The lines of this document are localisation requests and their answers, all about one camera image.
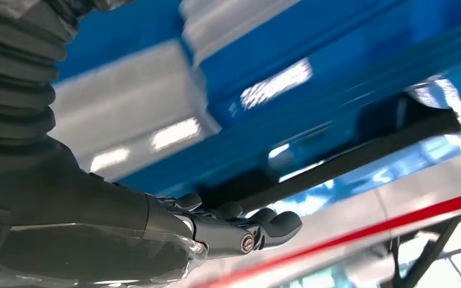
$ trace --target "robotic hand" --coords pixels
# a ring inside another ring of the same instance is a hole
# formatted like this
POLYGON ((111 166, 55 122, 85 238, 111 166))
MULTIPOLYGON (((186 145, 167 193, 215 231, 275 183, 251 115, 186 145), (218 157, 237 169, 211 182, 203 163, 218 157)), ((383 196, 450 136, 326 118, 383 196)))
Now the robotic hand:
POLYGON ((149 287, 203 260, 275 247, 300 218, 197 194, 156 198, 82 171, 46 135, 55 125, 54 61, 78 20, 127 0, 0 0, 0 287, 149 287))
POLYGON ((293 212, 277 215, 265 208, 250 218, 239 203, 227 202, 216 210, 200 208, 197 194, 180 199, 160 197, 170 213, 182 220, 191 231, 191 238, 208 247, 208 257, 221 258, 248 254, 253 250, 272 248, 286 243, 301 229, 301 220, 293 212))

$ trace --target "black bar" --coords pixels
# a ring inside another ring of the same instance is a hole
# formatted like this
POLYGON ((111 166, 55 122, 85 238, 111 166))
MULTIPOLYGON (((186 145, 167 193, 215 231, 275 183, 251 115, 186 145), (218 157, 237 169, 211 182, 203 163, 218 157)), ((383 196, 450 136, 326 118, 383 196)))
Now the black bar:
POLYGON ((430 242, 425 246, 420 258, 418 258, 407 276, 403 279, 401 288, 414 288, 418 284, 418 281, 427 272, 432 263, 437 260, 450 236, 455 231, 455 228, 460 224, 460 221, 461 216, 450 219, 446 229, 441 233, 438 240, 435 243, 430 242))
POLYGON ((430 116, 419 121, 409 119, 405 128, 361 145, 321 166, 314 167, 267 190, 254 193, 239 202, 245 212, 264 207, 270 203, 300 193, 344 173, 378 160, 423 139, 456 133, 461 126, 452 110, 433 109, 418 103, 417 114, 430 116))

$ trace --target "red stripe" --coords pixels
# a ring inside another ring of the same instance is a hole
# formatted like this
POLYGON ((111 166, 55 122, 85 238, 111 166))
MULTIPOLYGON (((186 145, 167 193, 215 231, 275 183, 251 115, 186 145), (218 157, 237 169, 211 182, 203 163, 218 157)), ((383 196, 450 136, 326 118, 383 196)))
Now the red stripe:
POLYGON ((388 221, 376 224, 374 226, 370 226, 366 229, 359 230, 356 232, 352 232, 345 236, 339 237, 337 239, 330 240, 328 242, 323 242, 321 244, 316 244, 311 247, 307 247, 300 251, 294 252, 292 254, 287 254, 286 256, 282 256, 264 263, 260 265, 243 269, 232 274, 226 275, 224 277, 220 277, 216 280, 204 283, 202 285, 197 286, 197 288, 216 288, 216 287, 225 287, 230 283, 245 280, 247 278, 251 278, 255 275, 261 274, 265 271, 269 271, 274 268, 279 268, 284 265, 287 265, 291 262, 301 260, 302 258, 313 256, 317 253, 320 253, 322 250, 344 244, 347 242, 355 241, 360 238, 368 237, 377 233, 384 232, 386 230, 391 230, 400 226, 405 226, 408 224, 412 224, 414 222, 418 222, 421 220, 425 220, 428 218, 432 218, 441 214, 453 212, 456 210, 461 209, 461 196, 441 202, 439 204, 435 204, 430 207, 423 208, 421 210, 417 210, 415 212, 411 212, 405 214, 403 216, 399 216, 388 221))

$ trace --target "clear plastic cover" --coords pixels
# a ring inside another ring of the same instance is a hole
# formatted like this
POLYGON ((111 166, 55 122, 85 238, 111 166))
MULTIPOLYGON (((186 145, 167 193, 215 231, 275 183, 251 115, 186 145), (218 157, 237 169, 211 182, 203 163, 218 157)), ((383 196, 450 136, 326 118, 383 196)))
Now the clear plastic cover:
POLYGON ((16 226, 2 239, 0 287, 164 287, 207 256, 182 236, 87 224, 16 226))

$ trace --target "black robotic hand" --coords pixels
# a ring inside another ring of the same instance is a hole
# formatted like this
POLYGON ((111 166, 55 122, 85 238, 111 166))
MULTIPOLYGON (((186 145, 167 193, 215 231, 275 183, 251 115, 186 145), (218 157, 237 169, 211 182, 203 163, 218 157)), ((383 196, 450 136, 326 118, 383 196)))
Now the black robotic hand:
POLYGON ((169 205, 170 213, 188 225, 193 240, 207 246, 210 259, 239 256, 282 245, 302 226, 296 213, 277 215, 269 208, 250 218, 239 218, 243 210, 237 202, 227 202, 213 211, 204 209, 197 194, 180 199, 160 197, 159 200, 169 205))
POLYGON ((209 258, 281 245, 300 218, 237 203, 203 208, 81 171, 46 135, 55 125, 54 61, 92 9, 127 0, 0 0, 0 287, 150 286, 209 258))

